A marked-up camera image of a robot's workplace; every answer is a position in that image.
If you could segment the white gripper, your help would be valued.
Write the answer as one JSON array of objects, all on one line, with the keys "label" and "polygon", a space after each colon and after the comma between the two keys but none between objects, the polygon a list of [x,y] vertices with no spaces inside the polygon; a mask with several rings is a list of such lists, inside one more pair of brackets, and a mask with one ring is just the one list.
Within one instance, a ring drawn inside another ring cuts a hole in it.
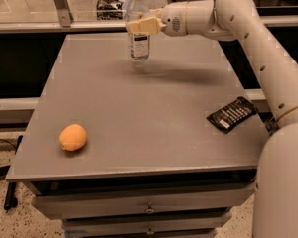
[{"label": "white gripper", "polygon": [[133,34],[157,35],[160,32],[176,37],[185,36],[185,7],[183,2],[170,3],[165,7],[139,13],[137,20],[126,23],[127,31]]}]

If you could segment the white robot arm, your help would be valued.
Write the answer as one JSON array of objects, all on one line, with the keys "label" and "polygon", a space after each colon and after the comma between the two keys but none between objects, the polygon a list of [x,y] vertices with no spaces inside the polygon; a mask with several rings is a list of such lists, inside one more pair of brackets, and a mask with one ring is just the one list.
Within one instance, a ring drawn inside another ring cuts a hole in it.
[{"label": "white robot arm", "polygon": [[298,238],[298,63],[262,23],[253,0],[171,3],[126,27],[239,41],[279,126],[259,158],[252,238]]}]

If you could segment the black white robot base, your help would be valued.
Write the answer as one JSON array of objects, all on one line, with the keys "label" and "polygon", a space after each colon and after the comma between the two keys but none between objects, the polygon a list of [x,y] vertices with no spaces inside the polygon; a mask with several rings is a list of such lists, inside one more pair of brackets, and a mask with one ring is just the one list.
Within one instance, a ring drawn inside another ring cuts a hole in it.
[{"label": "black white robot base", "polygon": [[123,20],[128,0],[98,0],[96,15],[98,20]]}]

